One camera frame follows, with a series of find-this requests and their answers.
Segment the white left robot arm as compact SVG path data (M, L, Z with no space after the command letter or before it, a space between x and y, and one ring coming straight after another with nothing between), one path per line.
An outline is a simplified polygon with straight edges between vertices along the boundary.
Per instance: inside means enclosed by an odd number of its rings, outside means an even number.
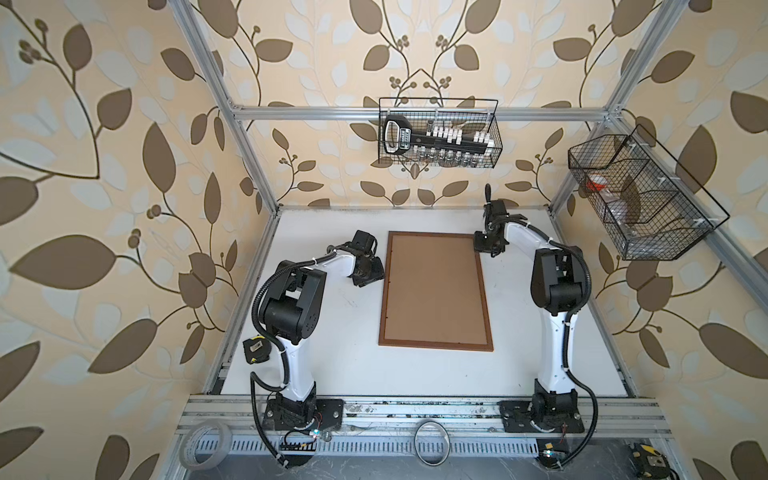
M326 281L346 278L362 288L385 276L377 256L378 241L358 230L350 241L331 245L319 257L281 261L258 289L251 306L256 335L242 342L246 362L265 363L275 353L281 379L271 385L252 371L251 398L268 393L265 413L256 424L270 420L278 431L321 433L342 425L344 401L320 399L310 371L306 344L320 320Z

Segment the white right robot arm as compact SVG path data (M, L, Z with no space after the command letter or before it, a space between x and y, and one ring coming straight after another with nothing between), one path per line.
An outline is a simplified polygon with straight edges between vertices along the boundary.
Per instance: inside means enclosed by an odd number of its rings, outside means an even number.
M583 254L564 245L529 222L511 214L505 203L488 198L483 211L484 229L474 234L474 249L497 257L508 246L532 260L530 294L542 320L539 373L531 400L506 400L499 410L507 433L582 433L578 410L582 382L573 380L572 356L578 313L592 292L591 275Z

